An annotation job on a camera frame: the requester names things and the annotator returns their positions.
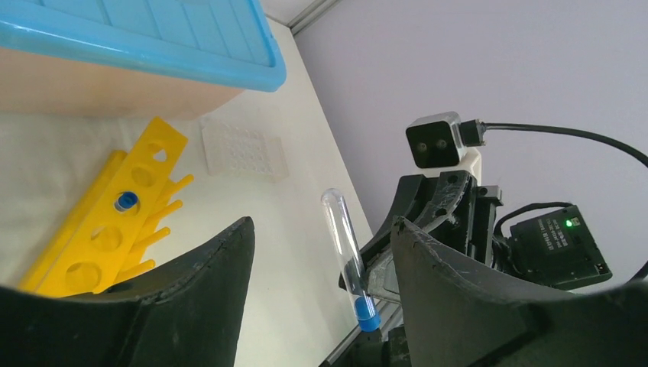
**clear plastic tube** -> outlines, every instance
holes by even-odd
[[[376,311],[373,298],[367,294],[363,281],[365,266],[360,257],[344,196],[337,189],[328,189],[322,195],[322,205],[358,325],[362,331],[374,331],[380,326],[381,317]]]

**white table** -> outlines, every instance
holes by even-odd
[[[195,181],[175,196],[184,207],[162,226],[171,235],[149,249],[158,264],[251,216],[256,252],[237,366],[318,365],[355,325],[337,288],[338,266],[319,205],[346,195],[360,243],[371,237],[345,165],[299,51],[271,21],[288,69],[276,93],[247,91],[212,112],[281,138],[289,176],[277,183],[209,176],[198,122],[171,122],[190,140],[171,178]],[[0,281],[15,285],[112,149],[130,149],[147,121],[0,114]]]

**translucent plastic bin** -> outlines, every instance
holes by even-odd
[[[0,110],[194,119],[286,67],[258,0],[1,0]]]

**yellow prong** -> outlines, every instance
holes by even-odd
[[[174,194],[193,182],[193,175],[187,174],[182,180],[176,182],[170,189],[162,192],[157,201],[169,200]]]
[[[182,201],[176,200],[176,201],[172,202],[171,204],[169,204],[169,205],[165,206],[164,208],[162,208],[162,210],[160,210],[159,212],[151,214],[148,218],[146,218],[146,223],[144,225],[146,226],[147,224],[151,224],[152,222],[153,223],[159,222],[162,218],[164,218],[165,216],[168,216],[169,214],[175,212],[176,210],[180,209],[181,207],[182,207]]]
[[[146,249],[148,246],[153,245],[155,242],[160,241],[164,237],[167,237],[169,234],[171,234],[171,230],[169,229],[169,227],[164,227],[159,231],[149,235],[145,239],[136,242],[131,248],[131,252],[136,252],[136,251]]]
[[[114,284],[122,283],[123,281],[127,281],[128,279],[135,278],[138,275],[151,270],[152,268],[155,268],[155,261],[151,259],[144,261],[139,265],[135,265],[128,270],[120,271],[119,273],[117,273]]]

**blue cap in rack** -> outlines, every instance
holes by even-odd
[[[381,325],[381,315],[376,311],[374,300],[371,297],[356,298],[355,316],[358,318],[360,330],[367,333],[376,330]]]
[[[131,191],[126,191],[121,193],[117,201],[115,201],[115,209],[119,212],[125,212],[126,210],[135,206],[138,203],[138,195]]]

